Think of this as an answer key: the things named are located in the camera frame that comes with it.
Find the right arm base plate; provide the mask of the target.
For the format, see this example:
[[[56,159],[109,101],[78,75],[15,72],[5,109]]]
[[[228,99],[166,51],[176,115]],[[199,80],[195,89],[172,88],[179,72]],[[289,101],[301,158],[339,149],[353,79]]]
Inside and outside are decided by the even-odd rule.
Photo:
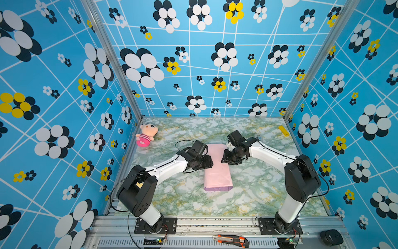
[[[303,234],[301,224],[298,219],[291,223],[286,223],[280,218],[256,218],[255,225],[260,229],[262,235],[287,235],[298,236]]]

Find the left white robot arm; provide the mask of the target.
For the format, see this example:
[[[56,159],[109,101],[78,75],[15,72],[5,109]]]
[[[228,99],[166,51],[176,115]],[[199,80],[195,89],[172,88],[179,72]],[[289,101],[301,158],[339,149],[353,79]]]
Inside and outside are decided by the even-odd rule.
[[[196,140],[192,146],[178,149],[172,158],[157,165],[134,166],[121,182],[116,197],[131,214],[158,230],[164,216],[152,204],[156,187],[176,174],[210,169],[213,164],[208,146]]]

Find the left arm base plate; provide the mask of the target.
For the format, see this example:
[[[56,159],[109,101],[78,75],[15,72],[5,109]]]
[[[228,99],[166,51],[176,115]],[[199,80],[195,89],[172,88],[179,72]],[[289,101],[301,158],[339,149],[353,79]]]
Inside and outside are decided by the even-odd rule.
[[[161,215],[160,219],[154,224],[149,225],[142,218],[137,218],[134,233],[135,234],[175,234],[177,228],[177,218],[164,217]]]

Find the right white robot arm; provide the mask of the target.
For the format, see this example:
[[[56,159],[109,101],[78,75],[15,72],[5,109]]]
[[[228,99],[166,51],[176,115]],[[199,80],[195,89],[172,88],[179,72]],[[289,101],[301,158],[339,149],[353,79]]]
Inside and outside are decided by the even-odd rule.
[[[273,166],[285,176],[287,197],[275,214],[274,224],[279,233],[286,233],[297,221],[305,203],[316,196],[315,193],[321,186],[320,176],[306,155],[283,153],[257,138],[246,139],[237,130],[230,133],[221,162],[236,166],[250,157]]]

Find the purple wrapping paper sheet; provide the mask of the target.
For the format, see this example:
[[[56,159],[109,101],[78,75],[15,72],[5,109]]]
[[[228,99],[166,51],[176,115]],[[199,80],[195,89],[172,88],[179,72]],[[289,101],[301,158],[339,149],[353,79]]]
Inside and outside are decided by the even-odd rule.
[[[233,188],[230,168],[222,163],[222,158],[227,146],[224,144],[208,145],[213,166],[205,170],[204,190],[206,192],[228,192]]]

